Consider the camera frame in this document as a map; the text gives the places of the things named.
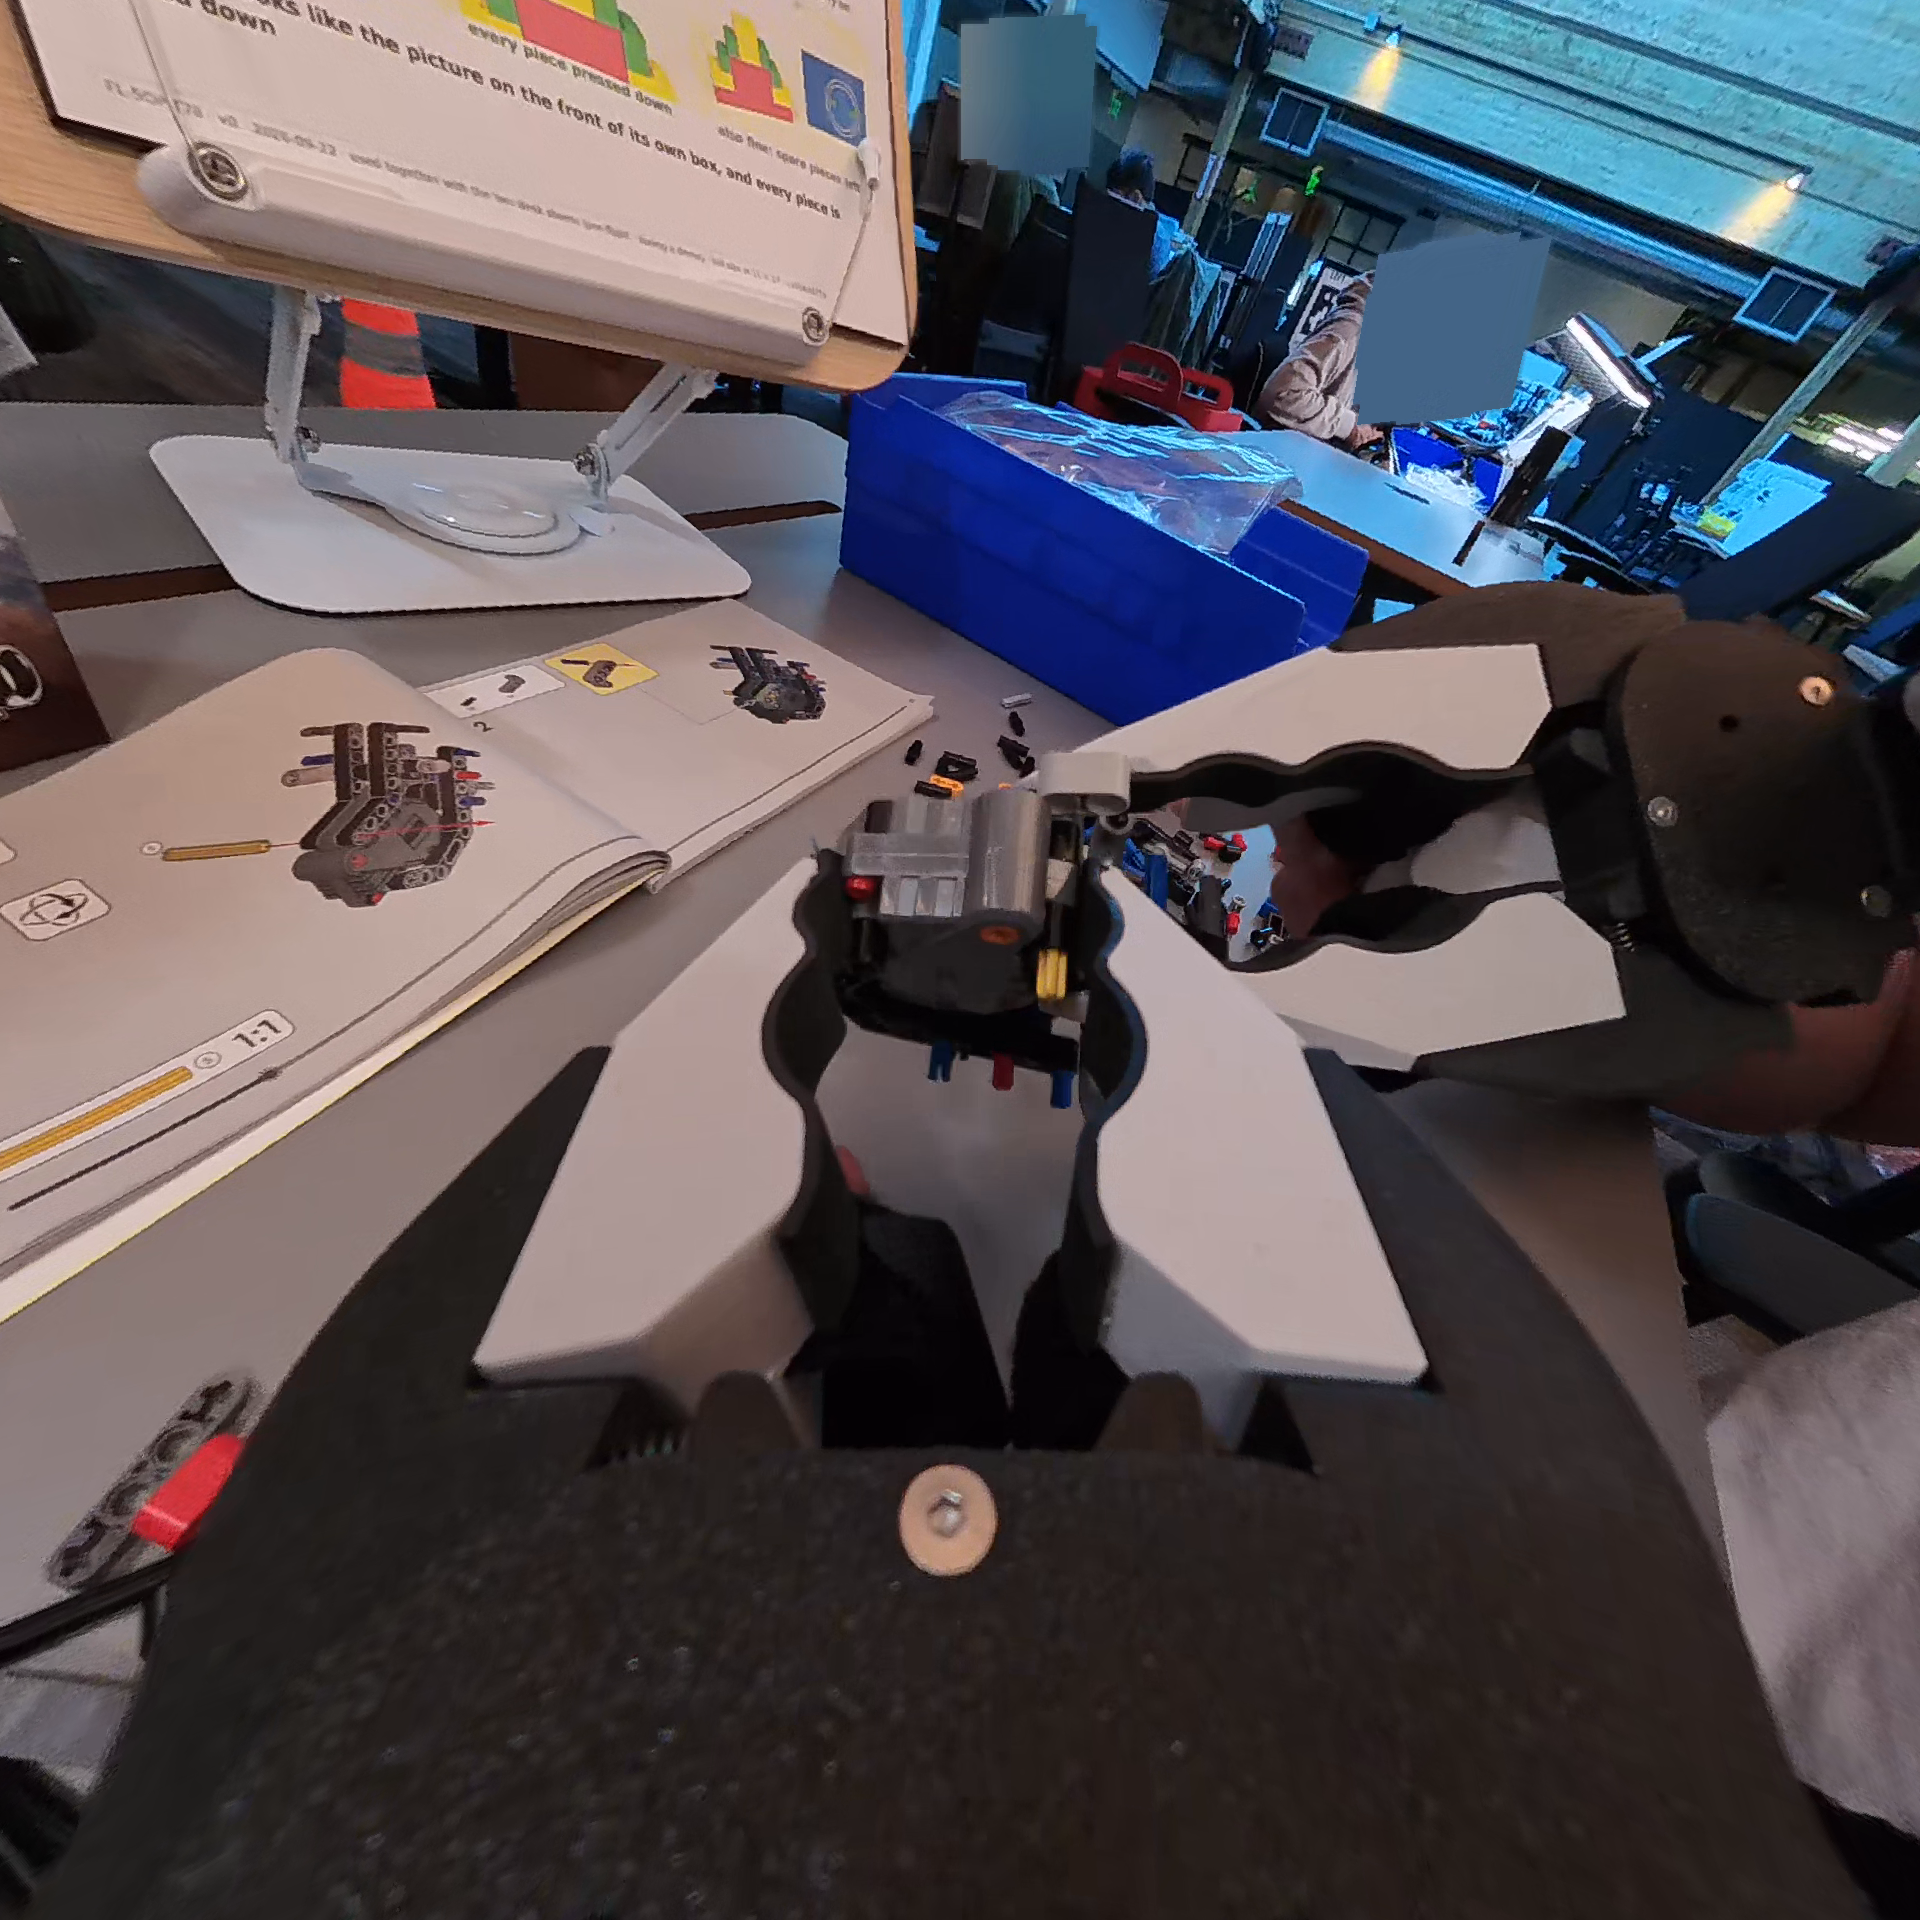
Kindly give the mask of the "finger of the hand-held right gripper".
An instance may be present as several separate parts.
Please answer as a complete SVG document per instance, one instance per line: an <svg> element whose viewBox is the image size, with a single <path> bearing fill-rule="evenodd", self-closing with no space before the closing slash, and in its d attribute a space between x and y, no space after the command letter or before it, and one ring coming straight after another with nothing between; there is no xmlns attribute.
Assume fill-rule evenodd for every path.
<svg viewBox="0 0 1920 1920"><path fill-rule="evenodd" d="M1272 884L1282 943L1244 982L1351 1067L1409 1073L1625 1012L1612 948L1569 904L1542 814L1464 814L1377 867L1287 821Z"/></svg>
<svg viewBox="0 0 1920 1920"><path fill-rule="evenodd" d="M1387 797L1517 778L1555 711L1540 649L1324 646L1198 694L1124 731L1127 808L1212 807L1278 825Z"/></svg>

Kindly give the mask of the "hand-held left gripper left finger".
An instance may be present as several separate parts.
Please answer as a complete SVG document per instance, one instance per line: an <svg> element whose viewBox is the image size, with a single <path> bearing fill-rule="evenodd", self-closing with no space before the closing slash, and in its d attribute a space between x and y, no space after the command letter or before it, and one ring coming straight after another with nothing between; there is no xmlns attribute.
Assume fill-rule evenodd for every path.
<svg viewBox="0 0 1920 1920"><path fill-rule="evenodd" d="M804 961L796 863L616 1036L472 1357L505 1387L781 1381L812 1333L776 1246L804 1111L762 1028Z"/></svg>

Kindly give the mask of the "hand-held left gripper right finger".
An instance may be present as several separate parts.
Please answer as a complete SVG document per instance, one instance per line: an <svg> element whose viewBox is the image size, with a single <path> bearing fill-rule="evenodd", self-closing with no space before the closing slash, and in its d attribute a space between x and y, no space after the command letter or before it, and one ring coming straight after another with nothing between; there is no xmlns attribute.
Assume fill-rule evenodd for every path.
<svg viewBox="0 0 1920 1920"><path fill-rule="evenodd" d="M1130 883L1091 876L1061 1298L1127 1378L1415 1385L1429 1355L1305 1043Z"/></svg>

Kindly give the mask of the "light grey lego connector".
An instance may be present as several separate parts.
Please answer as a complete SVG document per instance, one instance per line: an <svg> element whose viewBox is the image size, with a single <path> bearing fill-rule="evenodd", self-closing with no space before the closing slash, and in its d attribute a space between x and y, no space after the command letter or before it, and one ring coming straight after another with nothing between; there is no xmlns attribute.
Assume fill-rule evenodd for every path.
<svg viewBox="0 0 1920 1920"><path fill-rule="evenodd" d="M1127 753L1081 749L1041 757L1029 783L1056 816L1127 821L1137 813L1134 776Z"/></svg>

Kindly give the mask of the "lego instruction booklet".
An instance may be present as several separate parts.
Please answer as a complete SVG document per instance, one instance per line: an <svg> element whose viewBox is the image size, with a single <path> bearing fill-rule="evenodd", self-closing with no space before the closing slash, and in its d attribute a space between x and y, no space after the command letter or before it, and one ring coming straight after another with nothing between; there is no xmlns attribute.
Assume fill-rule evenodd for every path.
<svg viewBox="0 0 1920 1920"><path fill-rule="evenodd" d="M271 660L2 808L2 1316L934 699L734 600L435 686Z"/></svg>

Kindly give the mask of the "grey black lego assembly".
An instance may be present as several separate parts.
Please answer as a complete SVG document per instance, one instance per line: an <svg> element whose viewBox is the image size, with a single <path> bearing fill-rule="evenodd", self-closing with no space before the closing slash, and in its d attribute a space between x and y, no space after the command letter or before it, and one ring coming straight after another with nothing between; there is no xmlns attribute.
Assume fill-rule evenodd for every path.
<svg viewBox="0 0 1920 1920"><path fill-rule="evenodd" d="M985 1062L1049 1103L1085 1103L1087 1022L1123 930L1076 793L1001 785L975 797L930 781L882 800L843 840L846 935L832 963L840 1015L924 1051L934 1085Z"/></svg>

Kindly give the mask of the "pile of mixed lego pieces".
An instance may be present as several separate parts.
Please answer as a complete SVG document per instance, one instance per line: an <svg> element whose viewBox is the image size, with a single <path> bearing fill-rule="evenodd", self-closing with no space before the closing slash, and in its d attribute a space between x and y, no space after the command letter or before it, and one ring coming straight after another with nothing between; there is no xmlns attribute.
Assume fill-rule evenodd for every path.
<svg viewBox="0 0 1920 1920"><path fill-rule="evenodd" d="M973 800L988 788L1012 788L1034 774L1041 757L1027 735L1027 708L1007 708L997 743L981 757L932 746L915 736L903 764L915 772L915 795L927 800ZM1219 807L1176 800L1134 810L1120 823L1120 876L1149 896L1215 956L1235 965L1275 952L1287 936L1284 916L1260 881L1275 876L1277 844L1267 829L1224 827Z"/></svg>

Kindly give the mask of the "black lego link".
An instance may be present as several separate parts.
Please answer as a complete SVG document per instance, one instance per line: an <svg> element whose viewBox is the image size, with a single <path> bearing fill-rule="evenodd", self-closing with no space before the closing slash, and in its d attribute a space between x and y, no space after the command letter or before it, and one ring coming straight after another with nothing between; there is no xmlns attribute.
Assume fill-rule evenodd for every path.
<svg viewBox="0 0 1920 1920"><path fill-rule="evenodd" d="M194 1388L53 1551L44 1562L53 1586L78 1595L112 1572L126 1572L136 1551L170 1549L175 1540L163 1538L167 1528L158 1523L144 1528L140 1517L208 1445L245 1439L258 1399L251 1373L222 1373Z"/></svg>

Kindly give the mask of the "red lego piece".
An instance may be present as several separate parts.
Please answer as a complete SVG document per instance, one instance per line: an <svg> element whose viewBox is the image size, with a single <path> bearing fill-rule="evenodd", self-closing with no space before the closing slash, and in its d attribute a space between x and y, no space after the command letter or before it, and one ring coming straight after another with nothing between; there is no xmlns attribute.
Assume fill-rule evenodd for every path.
<svg viewBox="0 0 1920 1920"><path fill-rule="evenodd" d="M228 1486L246 1445L249 1439L236 1432L206 1439L149 1495L133 1518L133 1536L164 1554L192 1545Z"/></svg>

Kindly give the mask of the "lego set box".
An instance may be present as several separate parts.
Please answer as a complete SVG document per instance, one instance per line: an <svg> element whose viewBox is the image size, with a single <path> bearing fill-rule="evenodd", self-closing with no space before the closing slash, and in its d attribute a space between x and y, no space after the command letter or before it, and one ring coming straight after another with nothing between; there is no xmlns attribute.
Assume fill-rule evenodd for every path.
<svg viewBox="0 0 1920 1920"><path fill-rule="evenodd" d="M111 739L18 529L2 509L2 772L86 754Z"/></svg>

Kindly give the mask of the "person's right hand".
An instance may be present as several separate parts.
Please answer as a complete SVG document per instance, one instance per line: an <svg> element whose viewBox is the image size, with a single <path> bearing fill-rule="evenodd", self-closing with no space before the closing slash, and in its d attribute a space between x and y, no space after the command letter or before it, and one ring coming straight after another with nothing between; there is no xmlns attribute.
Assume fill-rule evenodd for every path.
<svg viewBox="0 0 1920 1920"><path fill-rule="evenodd" d="M1818 1134L1919 1147L1919 956L1901 952L1870 1004L1794 1008L1782 1046L1743 1054L1654 1106L1724 1134Z"/></svg>

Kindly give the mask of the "clear plastic bag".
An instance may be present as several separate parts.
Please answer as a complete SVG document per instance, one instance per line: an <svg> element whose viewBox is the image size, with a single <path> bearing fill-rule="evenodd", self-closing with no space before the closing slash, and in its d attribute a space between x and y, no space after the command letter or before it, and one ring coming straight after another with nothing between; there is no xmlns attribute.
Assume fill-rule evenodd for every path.
<svg viewBox="0 0 1920 1920"><path fill-rule="evenodd" d="M1302 478L1260 432L1113 423L1001 393L955 397L938 415L1216 559L1227 559L1265 514L1305 503Z"/></svg>

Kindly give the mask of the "blue plastic bin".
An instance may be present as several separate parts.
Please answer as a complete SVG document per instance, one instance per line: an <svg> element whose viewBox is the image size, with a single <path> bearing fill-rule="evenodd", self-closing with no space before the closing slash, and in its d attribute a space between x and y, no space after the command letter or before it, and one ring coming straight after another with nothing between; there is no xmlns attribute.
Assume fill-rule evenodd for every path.
<svg viewBox="0 0 1920 1920"><path fill-rule="evenodd" d="M1019 393L898 374L852 399L843 571L1114 724L1349 629L1356 542L1272 507L1216 557L988 445L949 417L973 394Z"/></svg>

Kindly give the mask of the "black office chair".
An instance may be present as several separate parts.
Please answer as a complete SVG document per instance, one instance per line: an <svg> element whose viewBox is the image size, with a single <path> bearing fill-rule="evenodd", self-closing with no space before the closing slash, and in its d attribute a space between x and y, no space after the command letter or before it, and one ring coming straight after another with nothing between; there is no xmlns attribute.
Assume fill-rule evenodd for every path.
<svg viewBox="0 0 1920 1920"><path fill-rule="evenodd" d="M1730 1319L1784 1347L1919 1301L1917 1168L1828 1201L1716 1151L1664 1194L1688 1329Z"/></svg>

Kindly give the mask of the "person's white t-shirt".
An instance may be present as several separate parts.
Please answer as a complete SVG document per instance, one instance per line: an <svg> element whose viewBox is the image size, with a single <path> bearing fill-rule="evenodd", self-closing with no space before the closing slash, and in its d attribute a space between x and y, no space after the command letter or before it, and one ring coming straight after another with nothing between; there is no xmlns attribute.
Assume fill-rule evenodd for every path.
<svg viewBox="0 0 1920 1920"><path fill-rule="evenodd" d="M1758 1360L1708 1423L1740 1627L1794 1774L1919 1835L1919 1306Z"/></svg>

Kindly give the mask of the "white wooden document stand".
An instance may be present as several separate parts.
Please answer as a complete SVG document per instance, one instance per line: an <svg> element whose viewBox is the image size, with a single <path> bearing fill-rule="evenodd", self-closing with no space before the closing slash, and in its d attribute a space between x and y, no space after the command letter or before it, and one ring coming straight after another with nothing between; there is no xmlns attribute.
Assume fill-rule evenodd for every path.
<svg viewBox="0 0 1920 1920"><path fill-rule="evenodd" d="M255 254L157 250L170 235L133 216L131 143L50 118L20 25L4 5L4 213L78 242L246 277L273 286L262 426L253 439L172 437L154 445L160 481L245 592L309 615L493 612L732 600L753 579L723 546L671 509L633 471L666 428L708 397L720 374L796 381L859 393L800 370L720 368L674 344L597 328L560 331L493 303L392 282L329 289ZM909 184L900 155L900 5L892 37L905 261ZM438 319L489 325L658 362L641 394L567 458L468 455L425 447L324 447L303 425L309 352L322 301L372 301Z"/></svg>

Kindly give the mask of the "orange traffic cone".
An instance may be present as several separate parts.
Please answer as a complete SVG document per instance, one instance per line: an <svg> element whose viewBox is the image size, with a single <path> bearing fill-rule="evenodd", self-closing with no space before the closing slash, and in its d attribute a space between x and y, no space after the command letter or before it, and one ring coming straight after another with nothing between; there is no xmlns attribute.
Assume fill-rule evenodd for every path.
<svg viewBox="0 0 1920 1920"><path fill-rule="evenodd" d="M438 397L428 374L420 316L382 301L338 301L343 321L340 405L355 413L430 415Z"/></svg>

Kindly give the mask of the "laminated instruction sheet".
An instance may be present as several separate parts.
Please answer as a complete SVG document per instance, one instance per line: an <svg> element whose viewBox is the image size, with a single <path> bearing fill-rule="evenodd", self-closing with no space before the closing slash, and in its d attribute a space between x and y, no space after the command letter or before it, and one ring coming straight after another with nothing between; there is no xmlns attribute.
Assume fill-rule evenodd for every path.
<svg viewBox="0 0 1920 1920"><path fill-rule="evenodd" d="M895 5L28 2L50 121L157 250L392 282L725 372L911 334Z"/></svg>

